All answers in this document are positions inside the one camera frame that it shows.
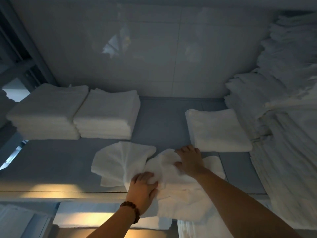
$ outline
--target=gray shelf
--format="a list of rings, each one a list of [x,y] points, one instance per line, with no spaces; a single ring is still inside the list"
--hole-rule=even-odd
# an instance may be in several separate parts
[[[226,108],[223,100],[141,98],[141,108],[131,142],[157,147],[157,152],[190,144],[184,112],[190,108],[215,111]],[[104,188],[100,177],[91,172],[95,153],[118,140],[31,140],[20,151],[8,168],[0,172],[0,199],[6,192],[19,197],[65,199],[61,192],[122,193],[124,187]],[[203,156],[218,153],[203,153]],[[249,194],[265,194],[252,167],[248,153],[220,154],[228,181]]]

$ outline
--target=metal frame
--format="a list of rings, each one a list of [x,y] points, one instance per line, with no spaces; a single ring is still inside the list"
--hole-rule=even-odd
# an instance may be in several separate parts
[[[15,13],[13,7],[11,6],[9,0],[0,0],[0,11],[5,16],[5,18],[9,22],[10,26],[12,27],[16,35],[19,37],[20,41],[22,42],[26,50],[29,52],[35,64],[37,65],[39,70],[42,72],[47,83],[58,86],[58,83],[56,82],[53,74],[51,73],[50,69],[47,67],[41,54],[37,50],[35,44],[33,43],[32,39],[27,33],[25,27],[21,23],[18,15]]]

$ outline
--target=white wall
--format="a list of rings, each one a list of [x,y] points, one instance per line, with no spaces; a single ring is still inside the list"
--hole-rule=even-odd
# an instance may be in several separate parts
[[[273,11],[12,0],[62,86],[141,96],[223,97],[255,67]]]

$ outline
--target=forearm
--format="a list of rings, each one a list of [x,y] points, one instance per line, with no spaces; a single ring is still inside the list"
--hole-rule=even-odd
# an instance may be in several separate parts
[[[269,209],[210,170],[204,169],[195,178],[234,238],[300,237]]]
[[[124,238],[134,220],[135,213],[131,207],[120,207],[113,216],[111,216],[87,238]]]

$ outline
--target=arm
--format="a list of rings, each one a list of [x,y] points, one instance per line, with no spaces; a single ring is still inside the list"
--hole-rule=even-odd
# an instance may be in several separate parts
[[[199,149],[188,145],[175,152],[182,162],[176,162],[174,165],[202,186],[234,238],[300,238],[269,209],[204,168]]]
[[[150,207],[157,192],[158,183],[147,184],[153,173],[137,174],[130,183],[125,201],[130,201],[139,209],[140,215]],[[135,220],[134,209],[129,206],[120,207],[105,223],[91,233],[87,238],[124,238]]]

